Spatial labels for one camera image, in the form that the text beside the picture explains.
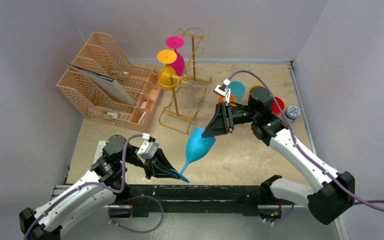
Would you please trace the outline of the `blue wine glass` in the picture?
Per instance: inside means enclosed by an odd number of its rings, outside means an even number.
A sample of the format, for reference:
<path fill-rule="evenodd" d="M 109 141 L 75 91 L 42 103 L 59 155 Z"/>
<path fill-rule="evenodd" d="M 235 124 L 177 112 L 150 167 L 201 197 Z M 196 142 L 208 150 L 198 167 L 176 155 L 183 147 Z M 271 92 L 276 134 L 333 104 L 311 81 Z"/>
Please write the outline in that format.
<path fill-rule="evenodd" d="M 196 127 L 190 134 L 185 147 L 185 164 L 183 165 L 183 168 L 180 171 L 177 171 L 174 168 L 170 169 L 172 173 L 185 183 L 190 182 L 184 175 L 187 167 L 191 163 L 199 161 L 205 157 L 216 142 L 215 136 L 202 137 L 204 131 L 204 128 Z"/>
<path fill-rule="evenodd" d="M 230 89 L 230 94 L 235 97 L 237 103 L 243 99 L 246 88 L 241 82 L 231 81 L 227 87 Z"/>

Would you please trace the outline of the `orange wine glass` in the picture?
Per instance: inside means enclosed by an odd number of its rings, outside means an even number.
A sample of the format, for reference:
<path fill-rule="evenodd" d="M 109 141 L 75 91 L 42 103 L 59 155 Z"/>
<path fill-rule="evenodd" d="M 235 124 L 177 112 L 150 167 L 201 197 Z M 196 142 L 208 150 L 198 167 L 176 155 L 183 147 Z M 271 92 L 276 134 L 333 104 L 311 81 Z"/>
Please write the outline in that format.
<path fill-rule="evenodd" d="M 235 97 L 234 95 L 230 95 L 230 97 L 229 97 L 229 104 L 230 104 L 232 107 L 235 107 L 235 106 L 236 106 L 236 104 L 235 104 L 236 101 L 237 101 L 236 97 Z M 224 102 L 224 97 L 219 96 L 219 97 L 218 97 L 218 103 L 222 103 L 222 102 Z"/>

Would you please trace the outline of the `yellow wine glass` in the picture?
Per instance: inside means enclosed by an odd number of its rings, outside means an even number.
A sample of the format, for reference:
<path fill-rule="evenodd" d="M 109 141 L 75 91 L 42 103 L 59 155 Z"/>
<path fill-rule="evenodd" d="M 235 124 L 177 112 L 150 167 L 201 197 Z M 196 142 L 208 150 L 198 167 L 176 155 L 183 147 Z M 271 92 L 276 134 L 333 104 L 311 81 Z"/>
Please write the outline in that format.
<path fill-rule="evenodd" d="M 175 69 L 171 66 L 177 59 L 177 54 L 174 50 L 164 49 L 157 54 L 157 60 L 164 64 L 161 68 L 159 76 L 159 84 L 161 89 L 171 91 L 176 86 L 178 79 L 174 76 L 177 75 Z"/>
<path fill-rule="evenodd" d="M 251 95 L 252 93 L 260 93 L 262 91 L 264 91 L 265 87 L 261 84 L 255 84 L 255 85 L 252 85 L 249 89 L 248 89 L 248 94 Z"/>

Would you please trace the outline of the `red wine glass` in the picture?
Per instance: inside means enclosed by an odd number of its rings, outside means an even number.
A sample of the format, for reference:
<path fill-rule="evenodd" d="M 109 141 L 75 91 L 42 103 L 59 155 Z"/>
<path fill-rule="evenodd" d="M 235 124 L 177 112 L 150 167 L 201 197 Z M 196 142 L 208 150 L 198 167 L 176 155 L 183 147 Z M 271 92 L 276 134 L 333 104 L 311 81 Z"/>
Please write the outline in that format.
<path fill-rule="evenodd" d="M 285 103 L 281 98 L 276 96 L 275 100 L 273 100 L 273 103 L 272 103 L 272 113 L 275 116 L 278 116 L 283 112 L 284 109 L 285 109 Z"/>

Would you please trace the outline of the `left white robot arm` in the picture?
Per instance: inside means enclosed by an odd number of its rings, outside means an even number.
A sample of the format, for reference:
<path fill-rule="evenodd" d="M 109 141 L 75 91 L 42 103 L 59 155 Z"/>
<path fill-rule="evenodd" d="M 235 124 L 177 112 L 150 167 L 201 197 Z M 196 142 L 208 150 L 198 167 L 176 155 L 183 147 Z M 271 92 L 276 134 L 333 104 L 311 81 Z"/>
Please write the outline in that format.
<path fill-rule="evenodd" d="M 85 217 L 106 205 L 122 205 L 129 199 L 126 164 L 144 169 L 147 179 L 180 180 L 156 139 L 147 133 L 125 138 L 108 138 L 102 155 L 89 170 L 63 193 L 44 205 L 25 208 L 19 213 L 20 230 L 25 240 L 59 240 Z"/>

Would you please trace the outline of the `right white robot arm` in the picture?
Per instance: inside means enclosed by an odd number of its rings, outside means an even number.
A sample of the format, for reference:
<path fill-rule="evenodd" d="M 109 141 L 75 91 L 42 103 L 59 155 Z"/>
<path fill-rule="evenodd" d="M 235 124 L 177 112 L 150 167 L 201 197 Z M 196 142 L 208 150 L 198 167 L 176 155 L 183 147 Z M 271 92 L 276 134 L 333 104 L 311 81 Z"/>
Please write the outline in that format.
<path fill-rule="evenodd" d="M 291 134 L 290 128 L 273 114 L 273 98 L 261 86 L 254 87 L 247 104 L 218 103 L 212 120 L 201 136 L 204 139 L 232 133 L 235 125 L 250 123 L 254 136 L 280 153 L 297 169 L 307 185 L 273 175 L 261 183 L 260 196 L 268 204 L 286 200 L 307 207 L 320 223 L 328 225 L 354 205 L 347 194 L 355 192 L 355 178 L 328 166 Z"/>

